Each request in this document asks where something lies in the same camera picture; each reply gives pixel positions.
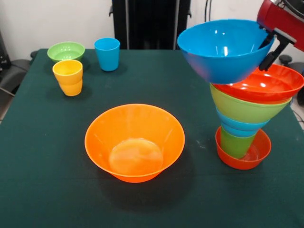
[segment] green bowl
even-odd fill
[[[225,116],[251,124],[265,122],[277,115],[290,101],[291,98],[280,104],[258,104],[243,101],[229,96],[210,84],[211,95],[215,106]]]
[[[75,59],[80,61],[85,50],[86,49],[82,44],[66,41],[51,46],[47,51],[47,56],[55,63],[65,59]]]

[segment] yellow cup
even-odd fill
[[[53,73],[65,95],[76,96],[81,93],[83,74],[81,62],[72,59],[62,60],[53,66]]]

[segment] black stand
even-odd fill
[[[176,49],[191,0],[112,0],[115,38],[121,49]]]

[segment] orange plastic bowl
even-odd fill
[[[147,104],[126,104],[98,116],[85,134],[90,159],[130,183],[151,180],[181,155],[185,133],[167,111]]]
[[[279,104],[286,102],[304,86],[304,77],[295,70],[273,64],[268,71],[256,69],[241,82],[214,86],[241,100]]]
[[[268,135],[263,131],[259,130],[256,133],[255,139],[253,140],[247,154],[241,158],[236,159],[228,155],[220,146],[220,136],[222,127],[219,127],[215,133],[215,141],[217,144],[217,150],[219,158],[228,166],[238,170],[250,170],[258,166],[262,160],[264,160],[271,150],[271,142]]]

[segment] cup rim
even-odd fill
[[[252,136],[247,136],[247,137],[240,137],[240,136],[235,136],[235,135],[232,135],[230,134],[226,129],[224,129],[224,127],[221,128],[222,131],[224,131],[229,137],[232,137],[232,138],[237,138],[237,139],[249,139],[249,138],[254,138],[257,134],[257,132],[255,134],[253,134]]]
[[[112,48],[112,49],[101,49],[101,48],[97,48],[97,47],[96,47],[96,42],[98,42],[98,41],[100,41],[100,40],[102,40],[102,39],[111,39],[111,40],[115,40],[115,41],[118,42],[118,44],[117,44],[117,46],[115,46],[115,47]],[[118,40],[118,39],[115,39],[115,38],[113,38],[113,37],[103,37],[103,38],[99,38],[99,39],[97,39],[97,40],[94,42],[94,47],[95,47],[97,50],[100,50],[100,51],[112,51],[112,50],[118,48],[119,46],[120,46],[119,40]]]
[[[57,64],[59,65],[60,63],[67,62],[67,61],[72,61],[72,62],[80,63],[80,66],[81,66],[80,69],[79,69],[78,71],[72,73],[72,74],[69,74],[69,75],[63,75],[63,74],[57,73],[57,72],[55,71],[55,66],[56,66]],[[71,75],[74,75],[74,74],[79,73],[80,71],[82,71],[82,69],[83,69],[82,63],[81,63],[80,61],[78,61],[78,60],[75,60],[75,59],[65,59],[65,60],[61,60],[61,61],[55,63],[55,64],[53,65],[53,68],[52,68],[53,73],[56,73],[56,74],[59,75],[59,76],[71,76]]]

